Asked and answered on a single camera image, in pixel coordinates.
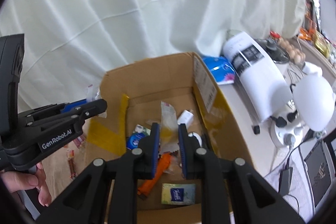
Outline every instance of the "lamp head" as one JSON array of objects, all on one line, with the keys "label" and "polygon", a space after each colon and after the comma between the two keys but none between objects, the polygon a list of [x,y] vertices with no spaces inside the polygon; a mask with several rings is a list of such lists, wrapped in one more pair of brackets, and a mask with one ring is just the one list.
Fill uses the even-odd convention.
[{"label": "lamp head", "polygon": [[300,117],[314,131],[322,131],[329,123],[335,99],[328,81],[317,74],[305,76],[293,90],[293,101]]}]

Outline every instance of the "white curtain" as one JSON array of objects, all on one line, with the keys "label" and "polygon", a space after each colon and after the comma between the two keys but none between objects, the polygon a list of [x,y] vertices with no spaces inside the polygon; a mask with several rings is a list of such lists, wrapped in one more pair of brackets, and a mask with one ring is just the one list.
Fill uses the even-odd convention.
[{"label": "white curtain", "polygon": [[291,37],[304,13],[305,0],[6,0],[0,33],[25,34],[23,110],[85,98],[107,70],[143,58],[218,56],[230,29]]}]

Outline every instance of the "cardboard box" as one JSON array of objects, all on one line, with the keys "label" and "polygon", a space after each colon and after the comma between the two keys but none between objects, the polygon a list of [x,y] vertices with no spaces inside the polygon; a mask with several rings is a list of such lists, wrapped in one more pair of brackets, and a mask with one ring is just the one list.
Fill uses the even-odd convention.
[{"label": "cardboard box", "polygon": [[[130,136],[137,124],[161,120],[161,101],[174,106],[177,116],[192,110],[194,121],[189,132],[207,134],[218,157],[234,160],[244,158],[252,164],[245,141],[235,118],[213,76],[195,53],[181,53],[143,60],[107,72],[100,86],[101,96],[107,101],[107,118],[96,117],[93,122],[107,128],[109,134],[95,135],[86,148],[85,161],[97,157],[117,158],[120,152],[109,150],[115,138]],[[127,110],[122,109],[127,95]],[[162,183],[195,183],[196,203],[201,202],[199,180],[186,181],[179,175],[164,174],[147,200],[137,200],[138,223],[198,223],[200,205],[179,207],[161,204]]]}]

